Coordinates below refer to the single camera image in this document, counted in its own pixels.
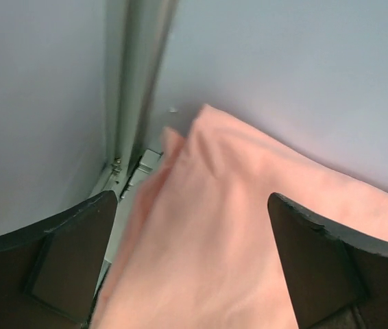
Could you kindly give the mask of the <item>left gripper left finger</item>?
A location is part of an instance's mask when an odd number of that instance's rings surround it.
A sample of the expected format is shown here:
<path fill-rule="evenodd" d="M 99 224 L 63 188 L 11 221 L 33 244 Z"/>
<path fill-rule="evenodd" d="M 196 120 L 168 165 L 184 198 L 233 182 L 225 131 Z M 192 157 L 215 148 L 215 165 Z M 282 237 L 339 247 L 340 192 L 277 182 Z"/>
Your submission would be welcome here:
<path fill-rule="evenodd" d="M 86 328 L 117 197 L 101 192 L 0 236 L 0 328 Z"/>

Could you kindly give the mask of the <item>salmon orange t shirt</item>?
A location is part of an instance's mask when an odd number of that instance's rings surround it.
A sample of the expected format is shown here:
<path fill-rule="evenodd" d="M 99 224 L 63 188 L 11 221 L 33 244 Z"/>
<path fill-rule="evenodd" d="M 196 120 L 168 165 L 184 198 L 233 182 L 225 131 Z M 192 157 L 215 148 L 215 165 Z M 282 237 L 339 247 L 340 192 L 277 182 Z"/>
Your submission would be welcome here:
<path fill-rule="evenodd" d="M 140 186 L 93 328 L 295 328 L 267 213 L 281 193 L 388 241 L 388 193 L 204 106 L 163 134 Z"/>

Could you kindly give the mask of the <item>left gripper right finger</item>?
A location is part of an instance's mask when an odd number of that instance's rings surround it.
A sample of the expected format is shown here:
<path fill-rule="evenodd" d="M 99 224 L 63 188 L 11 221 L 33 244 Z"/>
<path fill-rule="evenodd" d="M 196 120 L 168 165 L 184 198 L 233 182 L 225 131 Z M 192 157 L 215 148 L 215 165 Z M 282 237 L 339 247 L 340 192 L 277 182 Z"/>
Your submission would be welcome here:
<path fill-rule="evenodd" d="M 388 242 L 279 193 L 267 208 L 299 328 L 388 328 Z"/>

